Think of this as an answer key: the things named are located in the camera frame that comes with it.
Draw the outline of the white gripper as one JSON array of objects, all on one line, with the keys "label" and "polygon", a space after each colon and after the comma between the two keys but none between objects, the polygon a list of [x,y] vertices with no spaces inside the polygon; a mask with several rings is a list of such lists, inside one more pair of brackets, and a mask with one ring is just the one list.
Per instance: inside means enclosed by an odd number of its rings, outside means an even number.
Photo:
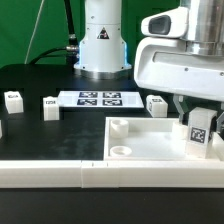
[{"label": "white gripper", "polygon": [[192,55],[185,48],[182,40],[147,37],[137,47],[134,65],[139,87],[175,94],[181,124],[189,117],[185,96],[224,102],[224,57]]}]

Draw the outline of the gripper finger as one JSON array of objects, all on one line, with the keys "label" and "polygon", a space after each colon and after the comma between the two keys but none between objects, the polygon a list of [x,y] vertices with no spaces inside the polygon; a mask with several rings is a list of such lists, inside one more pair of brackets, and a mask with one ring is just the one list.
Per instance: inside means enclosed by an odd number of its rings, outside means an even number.
[{"label": "gripper finger", "polygon": [[216,132],[221,133],[224,125],[224,112],[217,118]]}]

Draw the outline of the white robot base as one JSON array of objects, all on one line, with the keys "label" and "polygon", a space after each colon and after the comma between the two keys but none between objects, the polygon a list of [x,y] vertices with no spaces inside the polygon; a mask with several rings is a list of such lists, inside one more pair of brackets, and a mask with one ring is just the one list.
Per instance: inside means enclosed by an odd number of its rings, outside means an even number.
[{"label": "white robot base", "polygon": [[127,44],[121,36],[122,0],[85,0],[85,35],[79,43],[77,75],[117,79],[127,75]]}]

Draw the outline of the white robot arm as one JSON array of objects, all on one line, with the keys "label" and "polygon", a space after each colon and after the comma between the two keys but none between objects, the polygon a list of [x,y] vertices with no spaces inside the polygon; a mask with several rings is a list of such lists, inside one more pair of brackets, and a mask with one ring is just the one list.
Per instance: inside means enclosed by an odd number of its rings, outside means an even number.
[{"label": "white robot arm", "polygon": [[146,17],[134,79],[141,88],[219,101],[217,131],[224,130],[224,0],[180,0],[180,6]]}]

